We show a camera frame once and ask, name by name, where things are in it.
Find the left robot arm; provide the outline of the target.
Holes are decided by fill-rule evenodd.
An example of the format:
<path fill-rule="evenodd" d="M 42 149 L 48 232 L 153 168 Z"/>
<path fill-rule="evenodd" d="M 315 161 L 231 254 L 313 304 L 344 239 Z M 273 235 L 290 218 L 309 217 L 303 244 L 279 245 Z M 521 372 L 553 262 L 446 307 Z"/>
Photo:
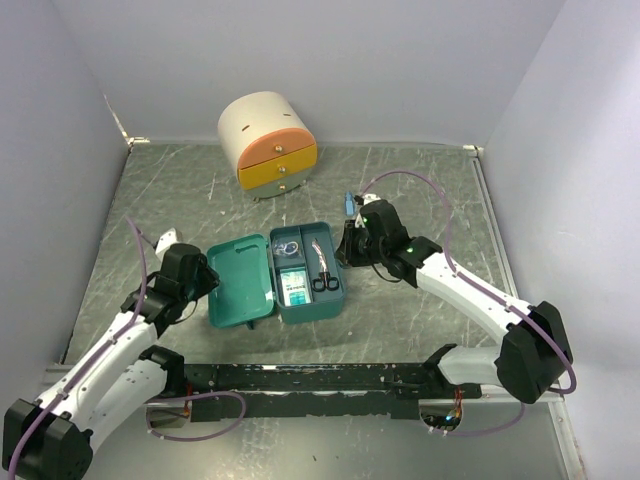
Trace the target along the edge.
<path fill-rule="evenodd" d="M 35 400 L 4 416 L 2 467 L 15 479 L 81 479 L 104 441 L 146 401 L 187 391 L 182 355 L 158 345 L 219 284 L 201 250 L 176 243 L 100 340 Z"/>

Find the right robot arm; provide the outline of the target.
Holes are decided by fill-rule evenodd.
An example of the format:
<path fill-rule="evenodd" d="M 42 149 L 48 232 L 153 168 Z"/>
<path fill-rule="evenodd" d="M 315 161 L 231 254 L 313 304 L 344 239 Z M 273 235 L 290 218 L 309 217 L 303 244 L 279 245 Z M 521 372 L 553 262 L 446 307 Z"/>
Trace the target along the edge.
<path fill-rule="evenodd" d="M 373 194 L 356 199 L 359 212 L 344 224 L 337 259 L 349 267 L 385 268 L 391 281 L 404 281 L 433 294 L 479 325 L 493 347 L 454 344 L 425 363 L 426 390 L 448 396 L 459 385 L 493 385 L 533 404 L 569 371 L 573 355 L 560 311 L 509 295 L 449 258 L 437 243 L 412 237 L 394 206 Z"/>

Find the small clear measuring cup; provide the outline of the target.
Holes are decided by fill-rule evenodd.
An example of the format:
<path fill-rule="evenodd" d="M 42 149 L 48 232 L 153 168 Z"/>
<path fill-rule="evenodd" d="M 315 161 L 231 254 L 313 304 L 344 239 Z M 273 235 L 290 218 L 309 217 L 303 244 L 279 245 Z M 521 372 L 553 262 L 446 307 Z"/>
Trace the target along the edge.
<path fill-rule="evenodd" d="M 273 245 L 273 254 L 282 258 L 296 258 L 300 254 L 300 246 L 297 241 L 276 242 Z"/>

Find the blue white sachet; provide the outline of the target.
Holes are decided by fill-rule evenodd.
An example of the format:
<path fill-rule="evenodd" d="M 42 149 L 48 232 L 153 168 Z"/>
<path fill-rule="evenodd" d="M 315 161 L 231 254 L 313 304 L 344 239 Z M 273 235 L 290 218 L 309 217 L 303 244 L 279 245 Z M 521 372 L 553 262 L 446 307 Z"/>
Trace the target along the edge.
<path fill-rule="evenodd" d="M 304 268 L 281 270 L 279 278 L 283 301 L 287 307 L 306 305 L 311 302 Z"/>

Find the black clip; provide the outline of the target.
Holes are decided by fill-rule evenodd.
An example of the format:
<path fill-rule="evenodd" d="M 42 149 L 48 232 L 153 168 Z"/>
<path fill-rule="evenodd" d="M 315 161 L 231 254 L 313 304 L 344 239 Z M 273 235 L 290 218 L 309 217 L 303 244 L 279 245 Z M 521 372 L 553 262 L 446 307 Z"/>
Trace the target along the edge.
<path fill-rule="evenodd" d="M 320 246 L 320 243 L 317 239 L 314 239 L 311 246 L 318 257 L 319 264 L 318 275 L 313 278 L 311 282 L 312 290 L 317 293 L 324 291 L 337 291 L 340 286 L 339 279 L 336 276 L 333 276 L 329 271 L 327 258 Z"/>

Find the blue divided tray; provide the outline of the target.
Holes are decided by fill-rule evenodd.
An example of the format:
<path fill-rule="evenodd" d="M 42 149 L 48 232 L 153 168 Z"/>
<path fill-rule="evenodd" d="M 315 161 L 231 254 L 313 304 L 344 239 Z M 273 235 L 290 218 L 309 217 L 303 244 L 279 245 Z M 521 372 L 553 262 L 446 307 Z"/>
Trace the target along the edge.
<path fill-rule="evenodd" d="M 318 275 L 318 257 L 311 243 L 317 239 L 324 251 L 329 271 L 339 279 L 337 291 L 314 292 L 311 287 L 312 279 Z M 273 245 L 276 242 L 297 241 L 300 246 L 300 254 L 296 258 L 282 258 L 273 254 Z M 342 310 L 346 285 L 342 278 L 341 267 L 338 265 L 334 253 L 334 244 L 330 226 L 325 222 L 316 222 L 303 225 L 285 226 L 273 229 L 269 235 L 269 254 L 272 260 L 272 283 L 274 296 L 282 317 L 286 324 L 299 324 L 322 319 L 333 318 Z M 280 271 L 290 268 L 304 268 L 307 274 L 307 285 L 311 302 L 306 305 L 287 307 L 283 301 L 280 285 Z"/>

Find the teal medicine box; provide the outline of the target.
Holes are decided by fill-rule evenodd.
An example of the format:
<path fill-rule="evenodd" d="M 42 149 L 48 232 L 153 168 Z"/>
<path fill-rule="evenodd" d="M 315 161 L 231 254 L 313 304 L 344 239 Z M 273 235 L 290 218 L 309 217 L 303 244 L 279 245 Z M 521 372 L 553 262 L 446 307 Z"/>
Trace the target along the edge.
<path fill-rule="evenodd" d="M 254 321 L 280 314 L 272 283 L 269 235 L 252 234 L 208 250 L 208 263 L 220 277 L 219 287 L 208 296 L 212 326 L 252 328 Z"/>

